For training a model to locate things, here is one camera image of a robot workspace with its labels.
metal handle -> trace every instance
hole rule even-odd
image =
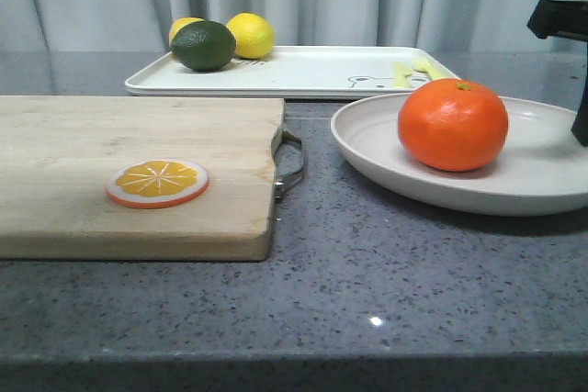
[[[287,174],[283,174],[277,178],[274,182],[274,187],[276,188],[276,199],[281,199],[284,195],[295,185],[297,185],[302,179],[304,178],[304,172],[306,170],[306,165],[308,163],[308,158],[306,155],[306,151],[302,146],[302,140],[290,132],[288,129],[282,129],[282,142],[281,144],[288,144],[290,146],[295,147],[300,151],[302,155],[302,163],[300,167],[293,172],[288,172]]]

orange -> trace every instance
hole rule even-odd
[[[443,78],[409,95],[398,115],[404,148],[436,169],[463,172],[492,162],[503,149],[508,114],[492,89]]]
[[[208,174],[199,164],[150,160],[115,173],[107,182],[107,195],[125,207],[164,208],[195,198],[208,184]]]

orange slice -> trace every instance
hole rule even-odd
[[[107,195],[131,208],[165,208],[201,195],[209,174],[195,162],[162,159],[138,162],[116,172],[107,182]]]

white plate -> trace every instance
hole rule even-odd
[[[588,205],[588,148],[571,134],[575,112],[502,97],[510,128],[499,157],[477,171],[447,173],[409,155],[397,136],[409,94],[364,98],[339,109],[331,131],[346,159],[390,190],[471,213],[534,216]]]
[[[392,64],[412,68],[420,57],[447,77],[457,77],[416,48],[276,46],[264,59],[233,59],[214,73],[195,73],[168,53],[129,77],[125,85],[135,95],[357,99],[411,92],[429,82],[426,73],[413,71],[409,87],[394,86]]]

gray countertop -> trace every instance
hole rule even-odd
[[[4,52],[0,94],[126,95],[159,55]],[[433,55],[500,95],[580,102],[581,55]],[[0,390],[587,390],[588,208],[396,195],[337,150],[342,105],[287,103],[310,161],[265,262],[0,261]]]

